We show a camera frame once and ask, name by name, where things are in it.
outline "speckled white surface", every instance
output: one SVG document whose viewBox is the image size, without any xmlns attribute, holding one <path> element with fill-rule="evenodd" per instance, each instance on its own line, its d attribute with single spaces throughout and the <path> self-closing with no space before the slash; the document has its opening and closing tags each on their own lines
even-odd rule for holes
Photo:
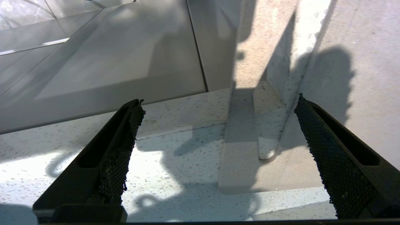
<svg viewBox="0 0 400 225">
<path fill-rule="evenodd" d="M 217 176 L 224 125 L 137 141 L 122 196 L 128 221 L 252 220 L 252 216 L 328 200 L 322 187 L 224 195 Z M 78 154 L 56 150 L 0 163 L 0 218 L 35 224 L 29 211 Z"/>
</svg>

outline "terrazzo countertop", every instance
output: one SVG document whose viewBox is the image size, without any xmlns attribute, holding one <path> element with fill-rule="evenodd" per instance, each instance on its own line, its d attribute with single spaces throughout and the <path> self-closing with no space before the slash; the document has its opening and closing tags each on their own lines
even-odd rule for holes
<svg viewBox="0 0 400 225">
<path fill-rule="evenodd" d="M 127 221 L 336 218 L 323 187 L 241 195 L 218 191 L 228 94 L 221 90 L 144 106 L 122 195 Z M 195 112 L 202 116 L 179 120 Z M 0 135 L 1 223 L 36 224 L 32 204 L 112 115 Z"/>
</svg>

